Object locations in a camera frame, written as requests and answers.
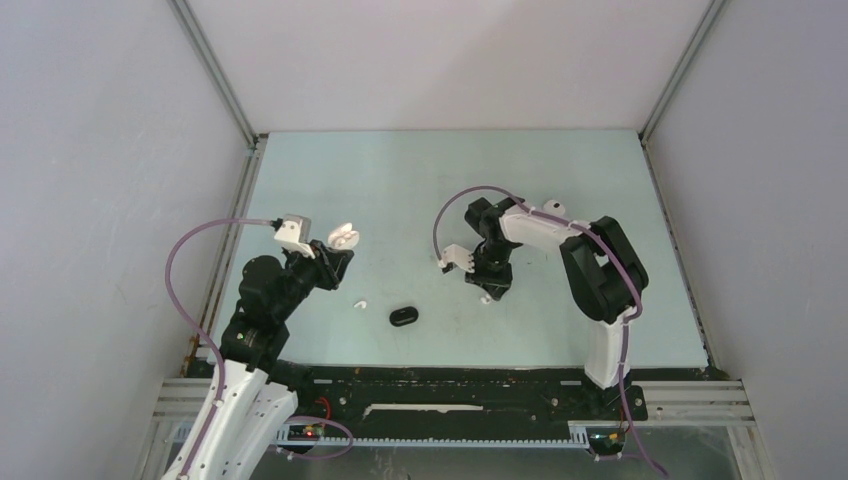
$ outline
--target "black oval object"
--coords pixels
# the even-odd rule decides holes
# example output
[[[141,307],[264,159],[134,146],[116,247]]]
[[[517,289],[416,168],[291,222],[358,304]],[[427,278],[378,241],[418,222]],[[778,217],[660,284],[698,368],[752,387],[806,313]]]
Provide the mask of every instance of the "black oval object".
[[[399,308],[389,315],[389,323],[396,327],[409,325],[418,320],[418,310],[415,307]]]

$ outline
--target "white wall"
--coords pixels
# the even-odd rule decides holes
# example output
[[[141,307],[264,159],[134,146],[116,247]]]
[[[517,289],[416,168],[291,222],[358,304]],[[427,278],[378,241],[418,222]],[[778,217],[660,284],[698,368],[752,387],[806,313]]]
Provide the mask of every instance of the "white wall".
[[[202,0],[253,127],[641,128],[708,0]]]
[[[165,1],[2,2],[0,65],[0,478],[130,478],[245,147]]]
[[[787,480],[845,477],[846,18],[730,2],[652,146],[704,321]]]

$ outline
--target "robotic arm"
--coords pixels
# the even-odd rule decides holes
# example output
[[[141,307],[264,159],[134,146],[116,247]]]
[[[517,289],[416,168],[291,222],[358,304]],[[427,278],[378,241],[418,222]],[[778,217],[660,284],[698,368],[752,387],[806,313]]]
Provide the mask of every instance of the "robotic arm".
[[[533,209],[524,203],[525,208]],[[547,202],[542,211],[563,217],[559,202]],[[465,281],[482,288],[483,303],[498,301],[512,286],[512,251],[530,245],[562,257],[571,293],[580,310],[594,320],[590,353],[585,364],[589,380],[601,390],[618,383],[618,363],[622,349],[623,319],[631,313],[634,300],[615,267],[601,265],[604,252],[579,230],[558,222],[529,215],[511,198],[492,205],[480,198],[468,206],[465,221],[483,241],[474,251],[450,245],[442,252],[439,266],[447,273],[454,267],[465,271]],[[621,261],[641,294],[648,285],[648,274],[618,222],[603,217],[592,223],[572,222],[601,237]],[[624,375],[630,371],[625,361]]]
[[[200,414],[163,480],[247,480],[277,429],[297,409],[295,392],[269,382],[289,338],[285,321],[313,289],[339,287],[359,241],[348,223],[330,234],[330,246],[307,242],[310,225],[296,215],[273,222],[285,266],[276,257],[260,256],[242,270],[240,299],[221,338],[224,364],[215,366]],[[216,400],[221,369],[225,391]]]

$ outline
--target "floor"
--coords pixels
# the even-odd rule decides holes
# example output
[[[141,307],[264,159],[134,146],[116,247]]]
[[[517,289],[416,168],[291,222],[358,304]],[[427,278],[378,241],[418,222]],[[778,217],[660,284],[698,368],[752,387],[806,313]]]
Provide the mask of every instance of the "floor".
[[[461,272],[443,275],[432,248],[441,205],[473,185],[498,185],[542,205],[562,202],[567,216],[619,220],[645,264],[645,314],[632,328],[637,367],[707,364],[697,324],[636,133],[584,131],[428,131],[276,133],[268,140],[248,217],[286,213],[312,219],[311,238],[353,222],[362,240],[340,289],[314,291],[287,324],[287,360],[324,365],[579,366],[590,320],[571,298],[562,261],[519,248],[513,288],[483,305],[482,290]],[[499,194],[483,194],[493,203]],[[463,221],[471,194],[448,210],[441,247],[473,248]],[[279,247],[271,232],[248,227],[235,265]],[[239,274],[225,290],[220,338],[238,299]],[[354,303],[366,300],[364,310]],[[415,306],[416,323],[389,324]]]

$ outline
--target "white plastic piece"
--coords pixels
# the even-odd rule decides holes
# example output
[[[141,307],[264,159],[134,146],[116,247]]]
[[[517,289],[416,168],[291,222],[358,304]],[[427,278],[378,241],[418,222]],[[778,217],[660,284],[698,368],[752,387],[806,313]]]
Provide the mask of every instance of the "white plastic piece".
[[[606,389],[618,384],[624,317],[634,312],[635,307],[628,308],[615,319],[612,325],[607,322],[592,322],[589,332],[589,358],[586,360],[584,370],[586,376],[600,388]],[[629,358],[625,358],[624,375],[627,375],[629,371],[630,361]]]
[[[225,360],[223,367],[226,371],[225,379],[227,387],[224,390],[224,404],[215,413],[209,430],[206,432],[206,437],[204,437],[203,443],[194,457],[194,461],[188,471],[190,480],[209,480],[218,478],[221,475],[224,469],[224,462],[227,461],[225,457],[233,451],[234,442],[241,431],[245,415],[253,405],[259,390],[265,385],[265,381],[268,379],[268,374],[262,370],[257,368],[252,372],[248,372],[245,364],[232,360]],[[215,366],[215,373],[212,375],[212,384],[206,394],[203,407],[201,407],[197,415],[197,420],[195,420],[192,426],[191,433],[185,443],[183,443],[174,463],[171,464],[171,467],[162,476],[162,480],[176,480],[179,478],[180,470],[182,470],[186,457],[197,439],[200,426],[206,420],[209,409],[215,401],[220,368],[221,365]]]
[[[558,217],[565,217],[565,205],[559,200],[548,200],[542,205],[542,211]]]
[[[245,417],[241,433],[235,441],[235,454],[225,459],[228,480],[248,480],[277,430],[297,410],[297,394],[285,385],[270,383],[262,387],[253,407]]]
[[[471,251],[462,248],[459,245],[448,245],[442,250],[442,259],[439,260],[439,268],[445,268],[453,263],[460,270],[468,273],[474,273],[474,259],[471,256]]]
[[[348,222],[339,226],[327,237],[327,245],[336,250],[352,250],[359,243],[359,232]]]
[[[548,253],[558,254],[559,246],[565,239],[580,235],[580,232],[573,228],[530,215],[517,205],[501,215],[500,223],[507,240],[536,247]]]
[[[286,215],[283,217],[283,224],[274,234],[274,240],[287,252],[300,252],[305,257],[315,258],[315,252],[306,243],[310,224],[311,221],[308,218]]]

